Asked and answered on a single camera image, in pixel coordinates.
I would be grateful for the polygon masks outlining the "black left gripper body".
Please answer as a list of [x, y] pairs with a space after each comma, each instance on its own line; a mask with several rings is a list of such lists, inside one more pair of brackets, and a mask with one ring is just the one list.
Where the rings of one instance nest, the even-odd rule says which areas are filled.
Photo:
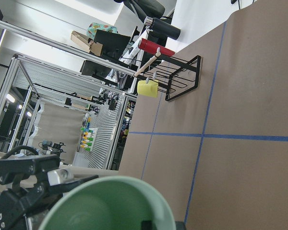
[[25, 217], [50, 209], [61, 195], [50, 191], [48, 172], [59, 168], [56, 155], [0, 160], [0, 230], [25, 226]]

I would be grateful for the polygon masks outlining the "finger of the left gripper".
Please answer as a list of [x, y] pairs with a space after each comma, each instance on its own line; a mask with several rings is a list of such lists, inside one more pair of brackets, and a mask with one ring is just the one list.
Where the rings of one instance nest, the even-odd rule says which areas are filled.
[[90, 177], [81, 178], [79, 180], [75, 180], [75, 181], [68, 182], [68, 183], [52, 185], [52, 186], [50, 186], [48, 188], [48, 193], [49, 194], [66, 193], [66, 192], [69, 192], [69, 191], [73, 190], [74, 188], [86, 183], [86, 182], [89, 182], [89, 181], [97, 179], [97, 178], [99, 178], [98, 175], [93, 175], [93, 176], [90, 176]]

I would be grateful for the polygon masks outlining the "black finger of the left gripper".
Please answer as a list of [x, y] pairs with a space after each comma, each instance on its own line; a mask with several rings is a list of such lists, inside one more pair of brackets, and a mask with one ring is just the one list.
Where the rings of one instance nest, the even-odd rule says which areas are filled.
[[69, 169], [56, 169], [47, 172], [50, 186], [64, 184], [74, 179], [73, 173]]

